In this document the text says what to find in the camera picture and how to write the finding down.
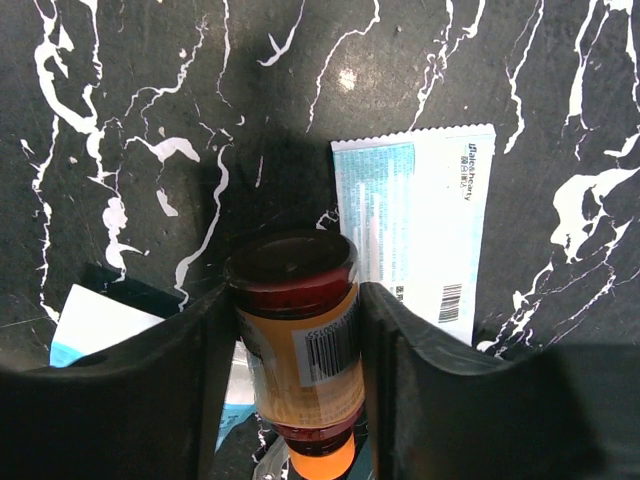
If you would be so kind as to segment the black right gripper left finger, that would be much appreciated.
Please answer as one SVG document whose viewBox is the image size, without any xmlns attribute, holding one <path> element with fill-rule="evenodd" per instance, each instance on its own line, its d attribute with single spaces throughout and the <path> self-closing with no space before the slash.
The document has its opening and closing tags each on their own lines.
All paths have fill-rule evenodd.
<svg viewBox="0 0 640 480">
<path fill-rule="evenodd" d="M 206 479 L 235 343 L 218 287 L 66 368 L 1 372 L 5 479 Z"/>
</svg>

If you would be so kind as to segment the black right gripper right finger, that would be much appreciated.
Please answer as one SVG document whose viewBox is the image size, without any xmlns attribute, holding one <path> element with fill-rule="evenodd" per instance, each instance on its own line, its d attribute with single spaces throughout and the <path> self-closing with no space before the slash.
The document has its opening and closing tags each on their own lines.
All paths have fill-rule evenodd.
<svg viewBox="0 0 640 480">
<path fill-rule="evenodd" d="M 363 284 L 359 301 L 377 478 L 638 477 L 637 347 L 560 345 L 502 361 L 380 284 Z"/>
</svg>

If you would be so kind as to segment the blue white swab bag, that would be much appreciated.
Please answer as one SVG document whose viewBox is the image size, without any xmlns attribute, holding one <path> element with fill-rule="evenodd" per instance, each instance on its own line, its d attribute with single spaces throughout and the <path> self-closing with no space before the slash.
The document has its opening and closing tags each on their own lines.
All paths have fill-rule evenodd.
<svg viewBox="0 0 640 480">
<path fill-rule="evenodd" d="M 49 365 L 64 368 L 78 359 L 127 340 L 161 322 L 160 316 L 119 303 L 74 284 L 67 296 L 50 346 Z M 256 412 L 247 350 L 235 343 L 218 429 L 217 446 L 231 430 Z"/>
</svg>

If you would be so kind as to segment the brown bottle orange label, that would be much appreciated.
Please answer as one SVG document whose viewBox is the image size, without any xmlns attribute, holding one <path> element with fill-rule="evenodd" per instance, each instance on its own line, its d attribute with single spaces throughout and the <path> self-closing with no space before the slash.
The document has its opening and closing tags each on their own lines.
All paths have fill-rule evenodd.
<svg viewBox="0 0 640 480">
<path fill-rule="evenodd" d="M 305 479 L 337 479 L 355 458 L 365 400 L 357 270 L 352 241 L 326 230 L 269 235 L 225 264 L 257 411 Z"/>
</svg>

